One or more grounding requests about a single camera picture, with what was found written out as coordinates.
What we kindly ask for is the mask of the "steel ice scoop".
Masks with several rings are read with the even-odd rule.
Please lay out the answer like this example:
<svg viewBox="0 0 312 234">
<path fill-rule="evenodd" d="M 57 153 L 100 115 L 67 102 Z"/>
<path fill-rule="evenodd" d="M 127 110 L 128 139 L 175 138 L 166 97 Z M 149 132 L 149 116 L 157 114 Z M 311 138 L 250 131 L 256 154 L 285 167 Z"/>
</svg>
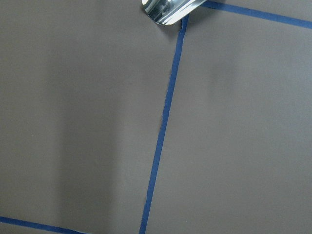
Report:
<svg viewBox="0 0 312 234">
<path fill-rule="evenodd" d="M 142 0 L 146 15 L 156 24 L 173 25 L 205 0 Z"/>
</svg>

